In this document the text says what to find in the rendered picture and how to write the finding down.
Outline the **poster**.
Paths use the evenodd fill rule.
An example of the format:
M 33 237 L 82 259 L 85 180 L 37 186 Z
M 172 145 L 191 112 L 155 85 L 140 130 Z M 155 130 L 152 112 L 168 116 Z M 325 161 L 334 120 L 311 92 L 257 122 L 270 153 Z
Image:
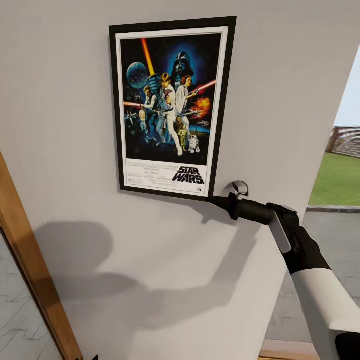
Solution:
M 120 190 L 213 198 L 236 20 L 109 26 Z

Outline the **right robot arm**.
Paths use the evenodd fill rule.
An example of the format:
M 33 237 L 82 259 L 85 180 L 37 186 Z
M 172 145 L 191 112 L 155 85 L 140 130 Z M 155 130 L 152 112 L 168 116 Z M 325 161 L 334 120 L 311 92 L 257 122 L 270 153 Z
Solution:
M 206 200 L 231 219 L 268 225 L 295 285 L 309 333 L 321 360 L 360 360 L 360 308 L 324 259 L 318 243 L 300 226 L 297 211 L 251 200 L 250 186 L 233 182 L 237 194 Z

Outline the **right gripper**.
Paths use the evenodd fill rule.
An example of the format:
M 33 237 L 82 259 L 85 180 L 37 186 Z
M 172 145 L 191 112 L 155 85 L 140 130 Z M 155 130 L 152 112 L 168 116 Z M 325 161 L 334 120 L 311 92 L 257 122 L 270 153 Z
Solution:
M 229 213 L 231 219 L 235 221 L 237 221 L 238 218 L 243 218 L 256 222 L 255 220 L 260 214 L 261 203 L 246 199 L 239 200 L 235 193 L 230 193 L 228 197 L 207 197 L 206 200 L 226 210 Z

